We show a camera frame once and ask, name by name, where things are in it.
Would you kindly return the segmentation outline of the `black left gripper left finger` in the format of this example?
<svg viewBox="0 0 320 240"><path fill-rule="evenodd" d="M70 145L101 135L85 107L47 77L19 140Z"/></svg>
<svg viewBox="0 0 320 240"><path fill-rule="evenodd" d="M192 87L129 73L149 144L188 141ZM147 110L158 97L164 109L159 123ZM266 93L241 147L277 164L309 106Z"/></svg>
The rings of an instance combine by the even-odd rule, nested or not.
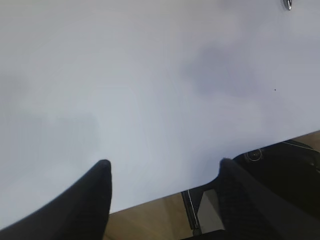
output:
<svg viewBox="0 0 320 240"><path fill-rule="evenodd" d="M101 240L112 200L110 161L98 161L57 198L0 231L2 240Z"/></svg>

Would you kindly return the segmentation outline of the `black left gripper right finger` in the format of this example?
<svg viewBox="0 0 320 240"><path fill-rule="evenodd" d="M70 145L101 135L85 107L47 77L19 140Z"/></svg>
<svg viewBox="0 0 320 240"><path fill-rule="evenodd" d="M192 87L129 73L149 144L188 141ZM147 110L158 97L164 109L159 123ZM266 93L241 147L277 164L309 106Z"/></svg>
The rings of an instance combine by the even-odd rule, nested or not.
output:
<svg viewBox="0 0 320 240"><path fill-rule="evenodd" d="M220 161L216 193L231 240L318 240L320 222L276 195L231 159Z"/></svg>

